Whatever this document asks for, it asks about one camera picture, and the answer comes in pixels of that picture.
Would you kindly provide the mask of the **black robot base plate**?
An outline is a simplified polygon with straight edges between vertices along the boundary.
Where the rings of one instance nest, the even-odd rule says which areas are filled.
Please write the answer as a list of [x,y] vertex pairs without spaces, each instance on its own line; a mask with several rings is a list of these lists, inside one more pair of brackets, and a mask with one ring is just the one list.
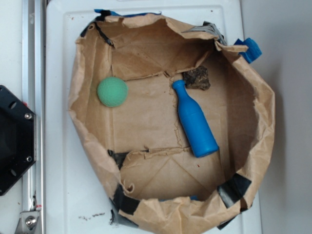
[[35,163],[35,114],[0,86],[0,195]]

